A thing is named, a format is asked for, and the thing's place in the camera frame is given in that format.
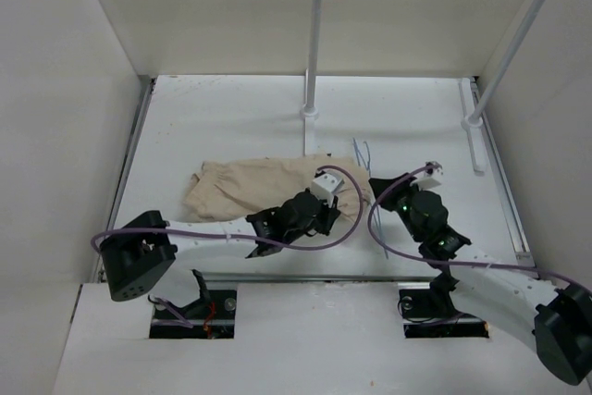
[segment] blue string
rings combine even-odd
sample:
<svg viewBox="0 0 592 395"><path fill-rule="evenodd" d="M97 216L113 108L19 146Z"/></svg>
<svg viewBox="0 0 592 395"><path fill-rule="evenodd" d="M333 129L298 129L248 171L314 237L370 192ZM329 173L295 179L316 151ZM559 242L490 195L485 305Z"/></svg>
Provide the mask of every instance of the blue string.
<svg viewBox="0 0 592 395"><path fill-rule="evenodd" d="M370 155L370 145L368 145L367 141L364 141L363 144L366 147L366 159L364 159L364 156L362 155L362 152L360 151L360 146L358 145L358 142L356 141L355 138L353 139L353 151L355 152L355 158L358 162L358 166L362 167L364 166L364 169L368 172L368 175L370 177L372 177L372 168L371 168L371 162L372 162L372 156ZM382 232L382 219L380 218L380 209L377 208L374 216L372 217L372 220L374 221L374 225L376 227L376 231L378 232L378 237L380 238L381 241L384 241L384 235ZM387 259L389 259L389 252L387 251L387 249L385 250L385 256L387 257Z"/></svg>

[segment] red wire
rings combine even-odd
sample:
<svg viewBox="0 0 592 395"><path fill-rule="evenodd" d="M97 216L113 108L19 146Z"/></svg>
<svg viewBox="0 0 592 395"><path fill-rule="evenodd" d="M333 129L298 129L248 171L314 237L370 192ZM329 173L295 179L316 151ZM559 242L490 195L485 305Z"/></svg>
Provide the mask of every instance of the red wire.
<svg viewBox="0 0 592 395"><path fill-rule="evenodd" d="M205 318L205 320L203 321L203 330L205 330L207 332L207 338L210 338L212 336L212 328L210 326L208 326L207 323L212 321L212 318L214 318L215 315L216 315L216 305L214 304L214 302L212 302L210 304L210 315L208 315Z"/></svg>

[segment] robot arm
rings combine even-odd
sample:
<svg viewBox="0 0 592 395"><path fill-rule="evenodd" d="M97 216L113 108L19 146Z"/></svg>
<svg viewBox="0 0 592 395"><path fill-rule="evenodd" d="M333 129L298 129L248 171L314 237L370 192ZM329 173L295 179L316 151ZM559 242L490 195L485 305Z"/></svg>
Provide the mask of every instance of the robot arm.
<svg viewBox="0 0 592 395"><path fill-rule="evenodd" d="M397 179L370 179L375 196ZM441 198L409 179L380 204L397 212L426 259L497 263L448 225ZM592 370L592 300L574 284L565 290L547 281L496 268L433 265L442 273L430 284L446 315L478 316L514 336L562 381L577 385Z"/></svg>
<svg viewBox="0 0 592 395"><path fill-rule="evenodd" d="M124 228L156 232L111 236L100 245L111 299L120 302L151 294L185 307L196 300L194 269L201 260L268 256L281 247L265 240L291 244L302 236L328 235L340 215L335 194L342 184L341 177L321 172L309 189L280 207L228 222L181 223L165 221L155 210L145 212ZM188 238L171 233L174 230L214 236Z"/></svg>

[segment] vertical pole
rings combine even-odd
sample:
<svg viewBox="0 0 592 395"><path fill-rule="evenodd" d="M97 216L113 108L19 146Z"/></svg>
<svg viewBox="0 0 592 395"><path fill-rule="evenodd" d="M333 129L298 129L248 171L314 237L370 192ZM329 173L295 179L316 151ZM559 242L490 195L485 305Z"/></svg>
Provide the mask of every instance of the vertical pole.
<svg viewBox="0 0 592 395"><path fill-rule="evenodd" d="M506 73L506 70L510 66L510 63L514 59L514 56L516 56L516 53L518 52L518 48L520 48L520 45L522 44L524 37L526 37L526 34L530 30L530 27L532 26L533 22L537 18L538 11L540 10L540 8L543 6L544 3L545 3L545 0L533 0L532 4L528 8L528 11L526 12L526 15L524 16L524 19L522 20L522 23L520 24L520 26L518 27L518 30L514 34L514 37L512 38L510 45L508 45L508 49L506 50L506 53L503 55L503 58L500 60L499 65L496 68L496 73L495 73L493 79L487 85L485 91L483 92L483 95L481 96L481 100L479 101L479 104L477 104L475 111L473 112L473 114L471 116L465 118L466 119L465 123L468 124L469 126L480 126L481 125L481 122L482 122L481 121L481 113L483 113L483 110L485 110L485 107L487 106L487 103L491 99L491 96L493 95L493 93L497 90L498 86L500 85L503 75Z"/></svg>
<svg viewBox="0 0 592 395"><path fill-rule="evenodd" d="M321 4L322 0L313 0L310 46L308 49L308 67L306 69L306 102L302 109L302 113L305 116L313 116L316 114L316 63L318 61L318 42L321 31Z"/></svg>

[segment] brown fabric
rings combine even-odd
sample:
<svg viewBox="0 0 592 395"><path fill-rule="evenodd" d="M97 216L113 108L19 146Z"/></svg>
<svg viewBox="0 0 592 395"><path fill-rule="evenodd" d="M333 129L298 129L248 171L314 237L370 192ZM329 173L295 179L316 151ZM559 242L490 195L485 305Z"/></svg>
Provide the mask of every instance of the brown fabric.
<svg viewBox="0 0 592 395"><path fill-rule="evenodd" d="M310 187L316 170L328 164L350 172L360 184L365 202L370 202L372 191L365 169L350 157L315 154L295 159L249 159L227 164L204 162L202 171L191 179L191 189L184 203L192 210L190 218L196 222L228 221L247 216L282 205ZM352 183L344 179L338 193L338 209L349 220L354 220L359 208L358 197Z"/></svg>

